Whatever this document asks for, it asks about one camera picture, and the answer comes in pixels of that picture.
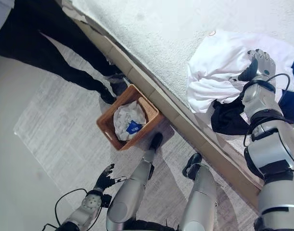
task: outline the black pants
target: black pants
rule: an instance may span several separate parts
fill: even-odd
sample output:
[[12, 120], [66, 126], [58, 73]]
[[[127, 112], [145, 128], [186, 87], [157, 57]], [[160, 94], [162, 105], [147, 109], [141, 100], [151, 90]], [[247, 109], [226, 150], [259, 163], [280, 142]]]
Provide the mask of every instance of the black pants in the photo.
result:
[[41, 33], [71, 48], [104, 76], [121, 71], [111, 66], [80, 28], [54, 0], [16, 0], [0, 30], [0, 55], [42, 68], [88, 90], [104, 92], [104, 85], [68, 65]]

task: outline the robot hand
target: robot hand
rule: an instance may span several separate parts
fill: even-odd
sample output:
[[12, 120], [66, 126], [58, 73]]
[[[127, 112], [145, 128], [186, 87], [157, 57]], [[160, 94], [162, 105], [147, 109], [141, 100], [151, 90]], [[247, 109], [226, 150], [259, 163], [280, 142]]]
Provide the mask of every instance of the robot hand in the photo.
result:
[[251, 81], [256, 76], [272, 77], [275, 75], [275, 63], [268, 53], [260, 49], [248, 51], [247, 53], [252, 63], [238, 76], [237, 80]]
[[111, 179], [109, 174], [111, 174], [113, 171], [112, 169], [115, 167], [115, 164], [111, 164], [106, 167], [106, 169], [102, 172], [102, 174], [99, 176], [94, 189], [95, 190], [100, 190], [103, 192], [105, 189], [113, 186], [114, 184], [118, 182], [125, 181], [127, 178], [126, 177], [119, 177], [116, 179]]

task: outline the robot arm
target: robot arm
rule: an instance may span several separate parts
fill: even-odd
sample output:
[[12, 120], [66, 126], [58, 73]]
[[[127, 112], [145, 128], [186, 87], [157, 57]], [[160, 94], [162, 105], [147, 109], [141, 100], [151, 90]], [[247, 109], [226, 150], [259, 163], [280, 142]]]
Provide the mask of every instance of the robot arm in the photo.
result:
[[91, 222], [97, 218], [102, 207], [108, 208], [112, 197], [103, 195], [106, 188], [117, 182], [125, 181], [125, 177], [110, 179], [114, 164], [109, 165], [98, 178], [94, 188], [83, 199], [80, 207], [76, 209], [56, 231], [87, 231]]
[[261, 50], [249, 54], [253, 62], [238, 80], [250, 81], [241, 94], [252, 134], [244, 157], [249, 169], [265, 182], [258, 196], [255, 230], [294, 230], [294, 130], [269, 83], [275, 74], [274, 61]]

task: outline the crumpled paper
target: crumpled paper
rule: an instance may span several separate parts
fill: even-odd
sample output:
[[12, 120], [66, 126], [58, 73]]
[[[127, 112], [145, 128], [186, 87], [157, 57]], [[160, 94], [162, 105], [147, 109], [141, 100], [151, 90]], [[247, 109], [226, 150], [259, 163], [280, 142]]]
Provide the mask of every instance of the crumpled paper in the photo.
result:
[[144, 125], [146, 122], [145, 114], [137, 101], [118, 107], [114, 113], [115, 133], [120, 141], [131, 140], [139, 131], [130, 134], [127, 131], [130, 124]]

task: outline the floor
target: floor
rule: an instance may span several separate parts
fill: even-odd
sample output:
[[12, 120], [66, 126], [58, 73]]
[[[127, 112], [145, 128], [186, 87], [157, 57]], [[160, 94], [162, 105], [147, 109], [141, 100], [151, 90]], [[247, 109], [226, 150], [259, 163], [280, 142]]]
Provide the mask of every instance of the floor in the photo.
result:
[[[0, 57], [0, 231], [41, 230], [55, 223], [60, 192], [13, 127], [45, 75], [44, 71]], [[71, 213], [60, 204], [61, 218]]]
[[[73, 67], [96, 77], [86, 61], [64, 46], [57, 47]], [[80, 184], [89, 189], [102, 166], [119, 163], [117, 174], [131, 173], [148, 140], [129, 151], [115, 151], [95, 126], [104, 110], [97, 93], [0, 57], [0, 230], [40, 230], [47, 222], [55, 224], [53, 207], [60, 193]], [[154, 162], [156, 171], [138, 218], [162, 224], [167, 219], [176, 228], [192, 187], [181, 170], [195, 150], [168, 121], [158, 129], [166, 142]], [[255, 212], [214, 170], [212, 174], [219, 203], [215, 230], [252, 230]], [[60, 220], [79, 201], [75, 195], [63, 201]], [[104, 213], [94, 230], [100, 227], [105, 229]]]

